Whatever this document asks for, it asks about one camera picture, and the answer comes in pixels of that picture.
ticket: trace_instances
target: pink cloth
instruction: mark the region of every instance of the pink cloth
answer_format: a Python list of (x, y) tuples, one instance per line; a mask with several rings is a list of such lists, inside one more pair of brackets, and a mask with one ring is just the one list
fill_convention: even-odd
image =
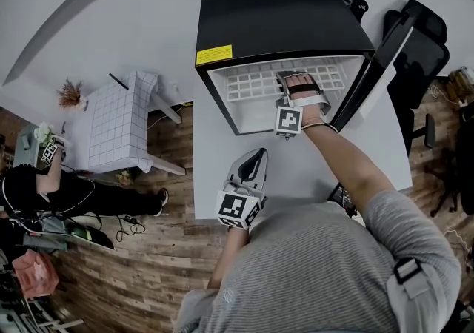
[(59, 283), (50, 257), (31, 249), (13, 261), (13, 268), (26, 299), (51, 294)]

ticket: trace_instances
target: gray shirt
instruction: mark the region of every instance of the gray shirt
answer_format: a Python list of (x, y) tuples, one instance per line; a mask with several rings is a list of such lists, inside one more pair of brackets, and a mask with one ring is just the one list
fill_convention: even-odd
[(433, 266), (450, 316), (461, 267), (434, 223), (395, 191), (375, 196), (363, 218), (367, 228), (334, 203), (271, 215), (220, 290), (184, 297), (176, 332), (397, 332), (387, 280), (401, 258)]

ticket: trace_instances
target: white wire rack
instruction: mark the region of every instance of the white wire rack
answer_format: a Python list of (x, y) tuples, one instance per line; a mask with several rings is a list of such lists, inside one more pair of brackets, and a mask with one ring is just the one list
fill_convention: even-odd
[(276, 80), (279, 71), (292, 70), (311, 74), (325, 91), (343, 90), (344, 70), (337, 58), (307, 58), (231, 67), (226, 70), (227, 101), (267, 98), (283, 95)]

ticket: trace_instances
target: refrigerator door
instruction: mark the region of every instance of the refrigerator door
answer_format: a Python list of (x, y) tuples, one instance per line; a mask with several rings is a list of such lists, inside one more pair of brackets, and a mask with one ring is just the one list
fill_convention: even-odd
[(331, 124), (341, 130), (357, 113), (364, 119), (396, 74), (393, 62), (413, 31), (416, 11), (408, 10), (386, 35), (372, 58), (364, 61)]

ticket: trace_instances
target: black pants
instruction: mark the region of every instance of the black pants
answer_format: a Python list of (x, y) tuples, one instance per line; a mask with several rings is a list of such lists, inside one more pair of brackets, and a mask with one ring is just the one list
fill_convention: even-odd
[[(77, 192), (87, 196), (93, 185), (84, 179), (77, 183)], [(118, 186), (105, 186), (94, 182), (96, 188), (92, 194), (78, 206), (63, 215), (67, 217), (82, 216), (95, 213), (103, 216), (116, 215), (155, 215), (161, 210), (161, 201), (155, 195), (143, 195), (134, 189)]]

